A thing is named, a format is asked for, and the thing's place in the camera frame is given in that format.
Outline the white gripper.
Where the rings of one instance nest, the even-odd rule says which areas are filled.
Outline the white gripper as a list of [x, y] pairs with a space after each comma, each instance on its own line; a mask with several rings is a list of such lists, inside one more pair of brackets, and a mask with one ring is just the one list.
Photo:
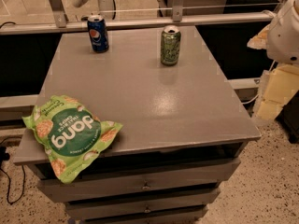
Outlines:
[[247, 46], [251, 49], [266, 49], [267, 46], [267, 56], [280, 63], [267, 72], [255, 111], [259, 119], [274, 120], [299, 91], [299, 0], [288, 0], [270, 26], [266, 25], [252, 37]]

